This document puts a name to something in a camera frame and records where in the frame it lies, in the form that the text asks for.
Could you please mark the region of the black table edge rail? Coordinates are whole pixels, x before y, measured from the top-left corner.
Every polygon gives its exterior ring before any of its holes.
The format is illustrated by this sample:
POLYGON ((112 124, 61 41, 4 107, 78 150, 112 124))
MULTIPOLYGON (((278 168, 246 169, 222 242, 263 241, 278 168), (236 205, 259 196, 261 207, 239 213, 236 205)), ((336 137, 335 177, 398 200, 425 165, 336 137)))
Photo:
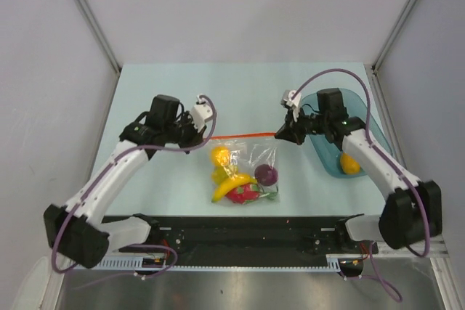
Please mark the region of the black table edge rail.
POLYGON ((177 266, 325 266, 330 254, 360 257, 369 241, 350 240, 342 216, 156 216, 147 243, 166 242, 177 266))

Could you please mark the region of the orange fruit toy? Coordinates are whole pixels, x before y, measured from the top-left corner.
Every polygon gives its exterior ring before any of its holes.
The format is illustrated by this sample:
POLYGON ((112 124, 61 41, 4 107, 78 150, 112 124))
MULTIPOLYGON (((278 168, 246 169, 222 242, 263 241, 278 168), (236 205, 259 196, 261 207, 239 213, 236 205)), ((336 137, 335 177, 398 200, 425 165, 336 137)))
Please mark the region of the orange fruit toy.
POLYGON ((339 164, 341 166, 342 172, 346 175, 355 175, 361 171, 360 164, 345 152, 341 154, 339 158, 339 164))

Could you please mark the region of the yellow banana toy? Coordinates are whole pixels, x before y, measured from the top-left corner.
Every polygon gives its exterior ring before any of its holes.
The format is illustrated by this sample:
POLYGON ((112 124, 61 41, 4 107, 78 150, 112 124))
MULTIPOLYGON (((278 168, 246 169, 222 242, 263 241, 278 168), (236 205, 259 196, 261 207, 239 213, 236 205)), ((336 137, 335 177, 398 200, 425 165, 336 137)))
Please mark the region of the yellow banana toy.
POLYGON ((236 174, 228 177, 214 190, 211 201, 213 203, 220 201, 228 192, 244 184, 257 184, 257 180, 248 174, 236 174))

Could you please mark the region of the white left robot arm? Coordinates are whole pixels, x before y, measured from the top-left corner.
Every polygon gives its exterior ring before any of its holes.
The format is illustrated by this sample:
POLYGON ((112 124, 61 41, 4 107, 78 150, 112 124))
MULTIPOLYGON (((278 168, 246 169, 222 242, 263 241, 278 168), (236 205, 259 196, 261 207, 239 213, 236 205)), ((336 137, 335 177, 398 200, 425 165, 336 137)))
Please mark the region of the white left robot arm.
POLYGON ((124 127, 118 143, 101 169, 63 205, 44 212, 46 238, 52 250, 52 271, 64 274, 77 266, 91 269, 109 253, 122 248, 150 252, 161 242, 154 220, 135 214, 105 223, 112 202, 136 172, 157 152, 189 154, 214 135, 217 109, 200 94, 193 107, 159 94, 150 109, 124 127))

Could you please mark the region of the purple onion toy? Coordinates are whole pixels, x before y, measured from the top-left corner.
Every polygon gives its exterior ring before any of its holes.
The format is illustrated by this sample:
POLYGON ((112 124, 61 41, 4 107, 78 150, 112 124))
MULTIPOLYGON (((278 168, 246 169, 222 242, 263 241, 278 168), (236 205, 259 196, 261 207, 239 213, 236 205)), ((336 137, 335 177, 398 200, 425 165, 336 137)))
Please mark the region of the purple onion toy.
POLYGON ((267 164, 261 164, 254 170, 254 176, 257 182, 265 187, 271 187, 278 183, 278 171, 267 164))

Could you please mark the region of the red dragon fruit toy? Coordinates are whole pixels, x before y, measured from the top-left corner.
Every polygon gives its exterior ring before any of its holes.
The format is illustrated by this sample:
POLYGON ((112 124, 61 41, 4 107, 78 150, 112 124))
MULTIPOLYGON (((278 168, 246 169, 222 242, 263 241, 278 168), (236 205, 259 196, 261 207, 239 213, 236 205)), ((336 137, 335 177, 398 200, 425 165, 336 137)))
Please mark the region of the red dragon fruit toy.
POLYGON ((271 191, 258 184, 244 184, 230 190, 225 197, 235 204, 248 204, 260 199, 274 200, 278 191, 271 191))

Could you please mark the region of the yellow lemon toy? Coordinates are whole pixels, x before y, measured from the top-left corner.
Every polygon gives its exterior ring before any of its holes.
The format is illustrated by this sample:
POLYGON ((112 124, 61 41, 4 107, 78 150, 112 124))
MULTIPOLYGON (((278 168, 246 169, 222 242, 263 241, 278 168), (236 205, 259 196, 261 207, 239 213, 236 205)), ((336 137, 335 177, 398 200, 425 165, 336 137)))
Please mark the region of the yellow lemon toy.
POLYGON ((230 150, 224 146, 218 146, 210 151, 210 160, 215 167, 224 167, 230 164, 230 150))

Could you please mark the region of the teal plastic fruit tray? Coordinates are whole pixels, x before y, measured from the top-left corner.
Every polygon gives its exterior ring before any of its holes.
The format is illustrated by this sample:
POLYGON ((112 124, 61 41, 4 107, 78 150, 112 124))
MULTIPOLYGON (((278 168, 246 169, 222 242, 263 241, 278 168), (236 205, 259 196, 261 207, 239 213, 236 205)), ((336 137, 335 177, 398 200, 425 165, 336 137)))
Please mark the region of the teal plastic fruit tray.
MULTIPOLYGON (((344 106, 346 107, 349 116, 359 117, 365 121, 367 106, 362 98, 352 90, 343 88, 340 88, 339 90, 341 91, 344 106)), ((309 94, 302 98, 302 111, 306 115, 313 113, 313 108, 316 111, 319 110, 317 93, 309 94)), ((372 140, 376 140, 390 155, 393 155, 392 148, 373 115, 370 117, 370 130, 372 132, 372 140)), ((344 173, 340 163, 342 151, 339 150, 336 145, 328 143, 324 135, 308 135, 303 147, 310 148, 310 142, 315 148, 316 154, 323 164, 324 169, 329 175, 338 179, 351 179, 366 175, 366 172, 364 172, 362 168, 356 174, 344 173)))

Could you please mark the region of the clear zip bag orange zipper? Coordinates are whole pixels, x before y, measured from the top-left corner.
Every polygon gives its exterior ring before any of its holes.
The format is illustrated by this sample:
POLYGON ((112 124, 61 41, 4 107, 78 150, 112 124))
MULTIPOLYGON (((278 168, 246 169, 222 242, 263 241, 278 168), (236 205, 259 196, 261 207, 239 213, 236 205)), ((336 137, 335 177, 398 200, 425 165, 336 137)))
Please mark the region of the clear zip bag orange zipper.
MULTIPOLYGON (((274 137, 272 132, 262 132, 262 133, 252 133, 252 134, 236 134, 228 136, 214 136, 208 143, 209 147, 209 160, 210 160, 210 151, 218 146, 227 147, 230 150, 230 164, 224 166, 230 173, 229 177, 236 174, 248 174, 255 178, 254 170, 257 166, 261 164, 267 164, 274 167, 278 171, 278 141, 274 137)), ((214 190, 218 185, 213 184, 213 190, 211 198, 213 196, 214 190)), ((278 191, 278 196, 274 200, 260 199, 252 203, 242 204, 250 205, 254 203, 264 203, 271 202, 275 203, 279 201, 279 172, 278 172, 278 183, 272 185, 271 187, 265 187, 271 191, 278 191)), ((241 205, 235 204, 229 201, 225 196, 218 202, 213 204, 221 205, 241 205)))

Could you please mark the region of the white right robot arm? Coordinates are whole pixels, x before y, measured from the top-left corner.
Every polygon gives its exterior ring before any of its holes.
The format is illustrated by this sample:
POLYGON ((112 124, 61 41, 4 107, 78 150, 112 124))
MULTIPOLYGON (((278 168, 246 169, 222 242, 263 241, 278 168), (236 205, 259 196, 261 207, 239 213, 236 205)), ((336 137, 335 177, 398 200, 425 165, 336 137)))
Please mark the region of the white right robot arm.
POLYGON ((394 250, 415 243, 430 245, 442 234, 442 193, 432 180, 423 181, 403 168, 377 141, 369 129, 369 117, 350 115, 340 89, 317 93, 318 111, 302 108, 302 95, 290 90, 283 95, 285 123, 276 136, 303 144, 309 136, 322 136, 341 155, 355 160, 384 198, 378 215, 358 213, 346 218, 335 234, 336 247, 351 253, 361 241, 383 241, 394 250))

